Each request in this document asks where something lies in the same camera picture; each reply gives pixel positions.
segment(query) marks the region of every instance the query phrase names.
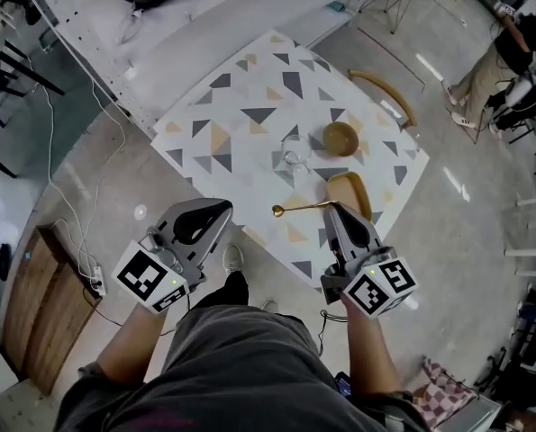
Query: wooden bowl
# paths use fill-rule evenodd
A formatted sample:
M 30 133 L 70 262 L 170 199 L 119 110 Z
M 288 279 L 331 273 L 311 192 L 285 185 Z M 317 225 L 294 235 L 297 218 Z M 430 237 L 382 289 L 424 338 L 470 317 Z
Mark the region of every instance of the wooden bowl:
M 348 123 L 333 121 L 323 129 L 323 145 L 332 155 L 349 157 L 358 150 L 358 133 Z

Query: checkered cloth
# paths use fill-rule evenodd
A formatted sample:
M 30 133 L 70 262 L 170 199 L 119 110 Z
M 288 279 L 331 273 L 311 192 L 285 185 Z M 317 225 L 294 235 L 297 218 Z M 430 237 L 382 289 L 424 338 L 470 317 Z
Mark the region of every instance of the checkered cloth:
M 424 358 L 422 369 L 430 378 L 430 383 L 422 397 L 414 397 L 413 405 L 434 430 L 456 411 L 464 408 L 476 394 L 452 380 L 446 370 L 430 358 Z

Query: power strip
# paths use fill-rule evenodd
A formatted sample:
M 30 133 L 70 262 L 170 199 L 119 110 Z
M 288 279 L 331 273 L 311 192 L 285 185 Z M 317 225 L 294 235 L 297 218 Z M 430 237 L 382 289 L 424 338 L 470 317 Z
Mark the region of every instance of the power strip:
M 102 268 L 99 265 L 94 267 L 94 278 L 89 281 L 92 290 L 94 290 L 100 296 L 105 296 L 107 290 L 105 289 L 105 280 Z

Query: white sneaker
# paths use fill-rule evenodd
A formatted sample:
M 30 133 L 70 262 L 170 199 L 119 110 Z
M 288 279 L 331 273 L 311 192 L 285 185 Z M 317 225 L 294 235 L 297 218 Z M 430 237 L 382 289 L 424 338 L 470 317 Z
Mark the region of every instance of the white sneaker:
M 452 112 L 451 119 L 460 126 L 465 126 L 466 128 L 476 128 L 476 124 L 474 122 L 466 120 L 460 113 Z
M 239 247 L 235 245 L 228 245 L 223 251 L 223 270 L 225 276 L 229 276 L 232 272 L 241 272 L 243 267 L 243 253 Z
M 279 307 L 277 306 L 277 302 L 273 300 L 267 300 L 265 301 L 261 307 L 263 311 L 269 312 L 269 313 L 277 313 L 279 311 Z
M 451 105 L 456 106 L 458 104 L 458 100 L 452 95 L 450 84 L 446 80 L 442 80 L 441 87 L 446 92 L 446 95 L 448 95 Z
M 490 129 L 492 135 L 495 137 L 495 138 L 498 138 L 499 140 L 502 139 L 502 130 L 500 130 L 498 128 L 498 126 L 493 122 L 491 121 L 488 125 L 488 128 Z

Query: wooden board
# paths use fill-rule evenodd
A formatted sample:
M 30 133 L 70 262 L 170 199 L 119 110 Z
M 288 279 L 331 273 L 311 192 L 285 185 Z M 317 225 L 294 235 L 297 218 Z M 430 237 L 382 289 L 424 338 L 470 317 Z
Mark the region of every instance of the wooden board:
M 33 325 L 50 292 L 58 265 L 36 229 L 23 254 L 5 315 L 3 346 L 18 373 L 23 370 Z
M 24 371 L 43 395 L 49 395 L 71 348 L 94 313 L 84 287 L 69 264 L 58 269 L 57 281 L 33 328 Z M 95 299 L 85 291 L 90 302 Z
M 47 395 L 98 299 L 48 229 L 36 229 L 15 278 L 4 349 L 15 369 Z

